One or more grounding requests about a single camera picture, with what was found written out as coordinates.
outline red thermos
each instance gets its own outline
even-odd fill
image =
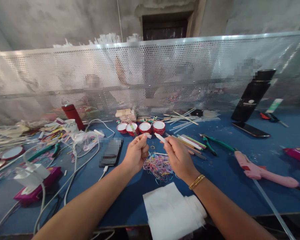
[[[72,103],[70,103],[70,104],[63,105],[61,107],[62,107],[62,110],[64,111],[64,113],[67,115],[68,119],[76,120],[79,131],[84,130],[84,125],[81,121],[81,118],[79,117],[79,114],[78,114],[75,106]]]

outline small round mirror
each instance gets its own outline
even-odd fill
[[[22,146],[17,146],[13,148],[9,148],[8,150],[4,151],[1,155],[1,159],[8,161],[15,157],[20,156],[25,152],[25,149]]]

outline hand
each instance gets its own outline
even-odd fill
[[[149,145],[145,134],[137,136],[129,145],[122,164],[127,166],[133,175],[138,173],[149,154]]]
[[[187,148],[176,137],[170,136],[165,139],[168,143],[164,144],[164,149],[169,156],[173,171],[186,184],[192,184],[200,173],[193,165]]]

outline green-handled pliers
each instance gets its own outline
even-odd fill
[[[209,151],[214,155],[214,156],[218,156],[218,154],[216,153],[215,150],[213,150],[213,148],[210,146],[208,138],[205,134],[199,134],[202,137],[202,140],[205,142],[205,144],[207,145],[207,148],[209,149]]]
[[[226,143],[224,143],[224,142],[221,142],[221,141],[218,140],[218,139],[215,139],[215,138],[213,138],[213,137],[208,137],[208,136],[205,135],[205,134],[200,134],[200,136],[206,138],[207,141],[208,141],[208,139],[209,139],[209,140],[211,140],[211,141],[214,141],[214,142],[216,142],[216,143],[219,143],[221,146],[227,148],[227,149],[230,150],[231,152],[237,151],[236,148],[233,148],[233,147],[231,147],[230,145],[228,145],[228,144],[226,144]]]

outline metal mesh panel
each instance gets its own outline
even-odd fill
[[[112,118],[236,106],[258,69],[277,69],[265,95],[300,102],[300,32],[0,52],[0,125],[37,120],[63,103]]]

